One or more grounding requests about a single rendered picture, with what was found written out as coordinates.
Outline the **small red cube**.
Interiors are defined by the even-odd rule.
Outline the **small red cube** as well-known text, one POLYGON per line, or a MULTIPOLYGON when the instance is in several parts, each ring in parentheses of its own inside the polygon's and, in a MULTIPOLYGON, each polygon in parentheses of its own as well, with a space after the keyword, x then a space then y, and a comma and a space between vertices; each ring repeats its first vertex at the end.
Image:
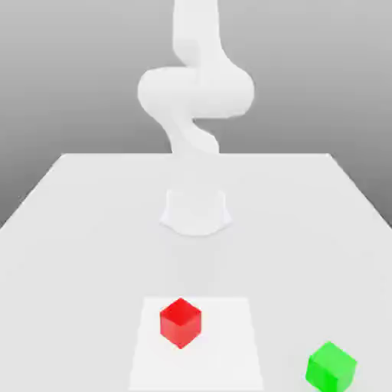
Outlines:
POLYGON ((202 312, 183 298, 175 300, 159 313, 160 334, 182 349, 201 333, 202 312))

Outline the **small green cube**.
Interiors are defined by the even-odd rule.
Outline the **small green cube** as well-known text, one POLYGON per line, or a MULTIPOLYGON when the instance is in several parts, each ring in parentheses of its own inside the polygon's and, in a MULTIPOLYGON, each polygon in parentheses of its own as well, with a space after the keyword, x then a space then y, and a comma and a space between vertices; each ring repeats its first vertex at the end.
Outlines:
POLYGON ((331 341, 308 360, 305 379, 320 392, 345 392, 354 379, 357 361, 331 341))

